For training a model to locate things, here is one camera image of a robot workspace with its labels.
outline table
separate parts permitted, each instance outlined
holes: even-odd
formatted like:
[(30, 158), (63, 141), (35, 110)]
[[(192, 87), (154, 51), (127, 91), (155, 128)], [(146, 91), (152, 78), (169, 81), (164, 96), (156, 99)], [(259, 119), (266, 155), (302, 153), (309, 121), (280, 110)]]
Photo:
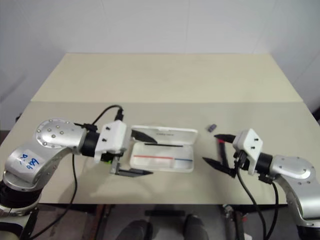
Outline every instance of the table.
[[(200, 84), (201, 87), (199, 84), (192, 83), (192, 77), (187, 74), (179, 75), (180, 82), (188, 82), (188, 85), (181, 89), (178, 97), (174, 95), (173, 88), (168, 87), (166, 94), (158, 94), (155, 97), (155, 94), (148, 93), (143, 99), (139, 94), (133, 94), (135, 90), (138, 90), (139, 85), (132, 84), (130, 91), (126, 91), (121, 88), (122, 83), (118, 82), (122, 81), (120, 77), (114, 78), (116, 80), (114, 80), (112, 91), (107, 87), (113, 82), (111, 77), (117, 75), (116, 70), (114, 70), (111, 71), (113, 74), (109, 76), (109, 68), (104, 69), (103, 67), (106, 65), (104, 60), (109, 60), (109, 58), (123, 57), (123, 61), (118, 60), (119, 66), (128, 67), (126, 62), (130, 62), (130, 60), (132, 64), (135, 64), (136, 67), (128, 67), (129, 70), (127, 71), (124, 71), (127, 68), (118, 69), (118, 75), (122, 76), (122, 79), (125, 76), (124, 72), (127, 76), (135, 76), (136, 79), (139, 75), (144, 76), (142, 66), (147, 64), (148, 61), (141, 60), (140, 63), (139, 58), (148, 58), (149, 55), (137, 56), (136, 62), (133, 61), (134, 56), (132, 54), (120, 56), (67, 54), (34, 96), (20, 120), (0, 147), (1, 158), (6, 159), (14, 148), (27, 141), (38, 124), (44, 120), (52, 117), (62, 117), (77, 123), (90, 123), (105, 107), (111, 103), (120, 103), (124, 108), (124, 121), (128, 125), (197, 129), (199, 135), (194, 145), (194, 171), (192, 173), (155, 172), (151, 175), (128, 178), (109, 174), (110, 165), (103, 162), (94, 164), (92, 158), (76, 156), (79, 188), (74, 203), (251, 204), (249, 197), (241, 188), (237, 179), (214, 170), (202, 160), (202, 157), (217, 158), (216, 142), (213, 134), (206, 131), (206, 127), (210, 124), (217, 124), (218, 127), (214, 131), (217, 134), (236, 134), (241, 130), (253, 128), (264, 141), (263, 151), (265, 153), (300, 156), (314, 164), (316, 170), (320, 169), (320, 162), (318, 161), (320, 154), (319, 125), (269, 55), (244, 55), (243, 58), (241, 58), (242, 54), (157, 55), (160, 59), (183, 58), (183, 56), (187, 59), (202, 59), (203, 57), (207, 61), (207, 74), (199, 73), (199, 76), (203, 77), (198, 81), (198, 83), (203, 83)], [(209, 69), (211, 65), (208, 62), (219, 62), (220, 66), (225, 66), (224, 71), (221, 70), (221, 67), (219, 68), (221, 70), (220, 76), (229, 76), (224, 78), (228, 81), (220, 81), (220, 78), (214, 75), (214, 71), (211, 72), (211, 69)], [(241, 65), (241, 69), (236, 67), (238, 64), (235, 64), (235, 62)], [(188, 67), (184, 66), (183, 69), (190, 71), (193, 66), (192, 63), (193, 60), (190, 60)], [(85, 74), (86, 71), (83, 69), (87, 65), (89, 65), (90, 70), (88, 72), (90, 74)], [(233, 73), (236, 71), (238, 75), (231, 77), (233, 73), (229, 73), (231, 70), (228, 72), (228, 68), (232, 69)], [(250, 68), (253, 68), (254, 74), (251, 74)], [(256, 84), (255, 79), (259, 76), (259, 71), (263, 75), (262, 78), (268, 78), (270, 82)], [(158, 83), (154, 80), (152, 86), (149, 85), (146, 89), (166, 89), (161, 87), (160, 80), (165, 81), (164, 76), (169, 76), (169, 74), (158, 71), (156, 65), (154, 66), (154, 72), (157, 73), (154, 76)], [(96, 80), (99, 76), (103, 77), (103, 73), (107, 80)], [(158, 74), (162, 74), (163, 78), (157, 77)], [(75, 84), (77, 76), (79, 80), (78, 84)], [(94, 76), (94, 80), (86, 82), (90, 76)], [(141, 77), (138, 82), (140, 84), (147, 83), (150, 79), (147, 76), (146, 74)], [(171, 77), (167, 79), (167, 86), (170, 86), (174, 79)], [(238, 86), (237, 89), (233, 88), (234, 83)], [(100, 86), (96, 88), (99, 94), (90, 90), (89, 86), (91, 85)], [(188, 95), (191, 87), (197, 89), (194, 94)], [(229, 89), (228, 94), (219, 91), (223, 89)], [(203, 91), (207, 94), (213, 91), (215, 94), (210, 96), (204, 94), (205, 96), (202, 96)], [(115, 111), (110, 111), (101, 118), (98, 127), (100, 128), (104, 123), (112, 121)], [(229, 144), (227, 155), (231, 166), (233, 152), (233, 148)], [(129, 154), (130, 149), (121, 159), (123, 168), (129, 167)], [(3, 167), (4, 161), (2, 161), (0, 167), (1, 171)], [(247, 172), (242, 172), (242, 176), (258, 204), (274, 203), (273, 188), (270, 185), (258, 181), (258, 176), (249, 176)], [(69, 155), (61, 161), (54, 176), (44, 188), (40, 202), (68, 203), (73, 188), (71, 156)], [(284, 193), (280, 190), (280, 203), (285, 202)]]

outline white plastic box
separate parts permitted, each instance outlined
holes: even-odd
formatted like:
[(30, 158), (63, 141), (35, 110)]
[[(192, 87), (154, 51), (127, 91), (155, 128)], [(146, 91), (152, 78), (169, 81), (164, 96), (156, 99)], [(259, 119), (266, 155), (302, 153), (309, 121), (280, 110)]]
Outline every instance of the white plastic box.
[(194, 170), (193, 144), (198, 131), (188, 128), (134, 125), (132, 130), (147, 134), (157, 144), (136, 142), (130, 166), (149, 171), (190, 173)]

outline black cable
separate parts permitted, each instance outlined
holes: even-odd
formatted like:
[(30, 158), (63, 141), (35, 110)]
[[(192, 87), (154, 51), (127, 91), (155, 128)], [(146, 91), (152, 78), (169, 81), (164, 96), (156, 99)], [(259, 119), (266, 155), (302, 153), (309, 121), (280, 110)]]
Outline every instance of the black cable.
[(70, 203), (68, 204), (68, 206), (66, 207), (64, 212), (56, 220), (54, 220), (52, 223), (50, 223), (48, 226), (46, 226), (44, 229), (42, 229), (37, 234), (28, 238), (28, 240), (32, 240), (32, 239), (39, 237), (41, 234), (43, 234), (45, 231), (47, 231), (49, 228), (51, 228), (53, 225), (55, 225), (57, 222), (59, 222), (66, 215), (66, 213), (69, 211), (69, 209), (75, 199), (77, 189), (78, 189), (78, 181), (77, 181), (77, 175), (76, 175), (75, 155), (74, 154), (72, 154), (72, 170), (73, 170), (73, 177), (74, 177), (74, 191), (73, 191), (73, 195), (72, 195)]
[(251, 199), (252, 203), (253, 203), (253, 206), (255, 208), (255, 210), (257, 211), (257, 213), (259, 214), (259, 217), (261, 219), (261, 222), (262, 222), (262, 228), (263, 228), (263, 238), (262, 239), (265, 239), (266, 237), (266, 232), (267, 232), (267, 227), (266, 227), (266, 220), (264, 218), (264, 216), (262, 215), (262, 212), (256, 202), (256, 200), (254, 199), (254, 197), (252, 196), (251, 192), (249, 191), (249, 189), (246, 187), (244, 181), (242, 180), (242, 177), (240, 175), (240, 169), (238, 168), (237, 171), (236, 171), (236, 175), (238, 176), (238, 179), (243, 187), (243, 189), (245, 190), (246, 194), (248, 194), (249, 198)]
[(122, 106), (120, 105), (111, 105), (108, 106), (105, 110), (102, 111), (102, 113), (100, 113), (100, 115), (93, 121), (92, 125), (94, 125), (96, 122), (98, 122), (98, 120), (106, 113), (106, 111), (108, 111), (109, 109), (113, 109), (113, 108), (119, 108), (119, 110), (123, 110)]
[(268, 232), (268, 234), (265, 237), (265, 240), (268, 240), (272, 234), (272, 232), (275, 229), (276, 223), (277, 223), (277, 218), (278, 218), (278, 212), (279, 212), (279, 194), (278, 194), (278, 189), (277, 186), (274, 183), (271, 183), (272, 187), (274, 189), (274, 195), (275, 195), (275, 206), (274, 206), (274, 215), (273, 215), (273, 220), (272, 220), (272, 224), (270, 227), (270, 230)]

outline open box lid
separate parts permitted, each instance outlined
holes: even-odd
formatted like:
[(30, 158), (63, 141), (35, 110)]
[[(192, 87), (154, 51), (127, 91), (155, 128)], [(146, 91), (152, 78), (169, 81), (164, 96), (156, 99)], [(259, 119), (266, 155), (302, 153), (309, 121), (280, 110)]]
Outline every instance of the open box lid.
[(190, 128), (133, 125), (131, 129), (147, 134), (158, 144), (193, 145), (198, 135), (196, 129)]

